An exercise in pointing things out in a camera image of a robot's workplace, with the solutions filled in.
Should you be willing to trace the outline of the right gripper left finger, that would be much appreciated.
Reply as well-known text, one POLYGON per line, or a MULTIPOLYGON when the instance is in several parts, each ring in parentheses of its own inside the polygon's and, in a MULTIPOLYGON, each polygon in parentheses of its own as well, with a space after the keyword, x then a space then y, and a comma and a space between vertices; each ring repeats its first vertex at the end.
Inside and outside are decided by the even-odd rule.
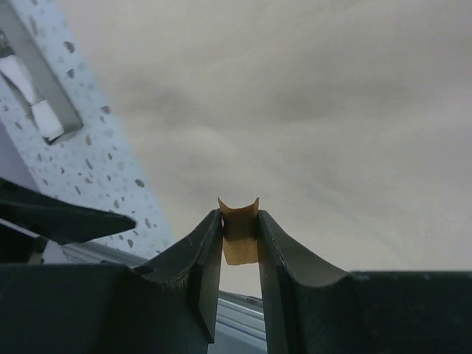
POLYGON ((3 353, 206 353, 215 340, 221 213, 131 268, 1 267, 3 353))

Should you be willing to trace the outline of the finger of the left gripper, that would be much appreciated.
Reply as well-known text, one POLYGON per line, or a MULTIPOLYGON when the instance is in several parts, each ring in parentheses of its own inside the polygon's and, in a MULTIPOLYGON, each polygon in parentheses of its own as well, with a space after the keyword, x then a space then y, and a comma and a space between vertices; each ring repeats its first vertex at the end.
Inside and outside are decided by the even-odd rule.
POLYGON ((60 245, 85 243, 136 227, 126 215, 77 206, 1 180, 1 219, 60 245))

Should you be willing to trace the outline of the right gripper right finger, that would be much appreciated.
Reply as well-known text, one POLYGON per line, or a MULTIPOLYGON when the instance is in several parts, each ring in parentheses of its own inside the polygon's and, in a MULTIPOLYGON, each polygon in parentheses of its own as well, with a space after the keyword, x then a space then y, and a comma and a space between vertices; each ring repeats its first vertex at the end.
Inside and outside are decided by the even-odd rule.
POLYGON ((265 211, 257 250, 270 353, 469 353, 468 271, 345 271, 265 211))

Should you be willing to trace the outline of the white gauze pad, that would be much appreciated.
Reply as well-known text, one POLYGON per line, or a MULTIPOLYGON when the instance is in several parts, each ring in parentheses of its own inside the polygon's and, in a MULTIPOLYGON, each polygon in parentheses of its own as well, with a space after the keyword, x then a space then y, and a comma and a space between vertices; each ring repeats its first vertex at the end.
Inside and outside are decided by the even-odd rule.
POLYGON ((30 105, 41 101, 26 66, 15 55, 1 58, 1 73, 19 90, 30 105))
POLYGON ((43 138, 54 140, 64 134, 61 122, 46 100, 32 105, 31 110, 35 123, 38 126, 38 131, 43 138))

